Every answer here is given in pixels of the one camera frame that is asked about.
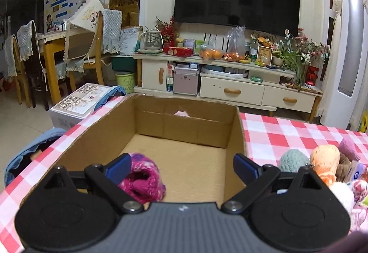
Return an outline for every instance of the white cabinet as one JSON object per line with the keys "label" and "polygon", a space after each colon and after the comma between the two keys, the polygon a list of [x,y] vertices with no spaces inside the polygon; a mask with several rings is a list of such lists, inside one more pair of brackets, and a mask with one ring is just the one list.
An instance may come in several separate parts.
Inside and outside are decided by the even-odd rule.
{"label": "white cabinet", "polygon": [[202,77],[200,97],[261,105],[265,87],[263,85]]}
{"label": "white cabinet", "polygon": [[289,110],[310,113],[315,100],[315,95],[308,95],[295,91],[266,86],[262,104],[275,106]]}
{"label": "white cabinet", "polygon": [[167,61],[143,60],[142,70],[143,89],[166,90]]}

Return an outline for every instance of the green yarn ball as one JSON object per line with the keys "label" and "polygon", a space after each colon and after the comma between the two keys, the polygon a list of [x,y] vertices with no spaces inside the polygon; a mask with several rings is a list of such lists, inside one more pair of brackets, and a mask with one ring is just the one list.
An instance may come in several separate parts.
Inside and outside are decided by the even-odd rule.
{"label": "green yarn ball", "polygon": [[300,167],[309,164],[309,158],[300,150],[290,149],[283,154],[279,162],[279,169],[282,172],[297,173]]}

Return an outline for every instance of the tablecloth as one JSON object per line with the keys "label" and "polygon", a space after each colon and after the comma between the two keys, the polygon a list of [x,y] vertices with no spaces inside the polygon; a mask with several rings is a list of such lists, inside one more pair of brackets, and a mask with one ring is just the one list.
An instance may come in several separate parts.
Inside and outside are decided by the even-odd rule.
{"label": "tablecloth", "polygon": [[[14,216],[23,198],[29,193],[62,153],[89,126],[107,114],[124,100],[118,97],[80,122],[58,139],[33,161],[0,194],[0,252],[18,253],[23,247],[14,228]],[[307,156],[319,145],[338,146],[345,136],[356,144],[361,162],[368,164],[368,135],[315,124],[241,113],[248,156],[259,165],[277,165],[280,157],[290,148],[296,148]]]}

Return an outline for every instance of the silver storage case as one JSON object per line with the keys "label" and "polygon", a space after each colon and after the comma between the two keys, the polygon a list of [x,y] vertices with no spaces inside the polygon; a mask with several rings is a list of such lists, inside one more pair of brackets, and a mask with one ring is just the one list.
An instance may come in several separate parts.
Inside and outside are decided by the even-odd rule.
{"label": "silver storage case", "polygon": [[199,69],[175,67],[174,68],[174,93],[197,95],[198,94]]}

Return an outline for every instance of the wooden drawer handle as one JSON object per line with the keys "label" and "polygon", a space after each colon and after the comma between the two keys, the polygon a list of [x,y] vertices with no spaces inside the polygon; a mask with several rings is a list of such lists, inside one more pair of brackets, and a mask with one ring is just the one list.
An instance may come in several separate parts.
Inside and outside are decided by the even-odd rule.
{"label": "wooden drawer handle", "polygon": [[160,82],[160,85],[163,84],[163,68],[160,68],[160,71],[159,71],[159,82]]}
{"label": "wooden drawer handle", "polygon": [[297,103],[297,99],[295,98],[289,98],[289,97],[284,97],[284,102],[289,102],[291,104],[296,104]]}
{"label": "wooden drawer handle", "polygon": [[225,88],[224,89],[224,93],[228,93],[228,94],[240,94],[242,93],[239,89],[229,89],[229,88]]}

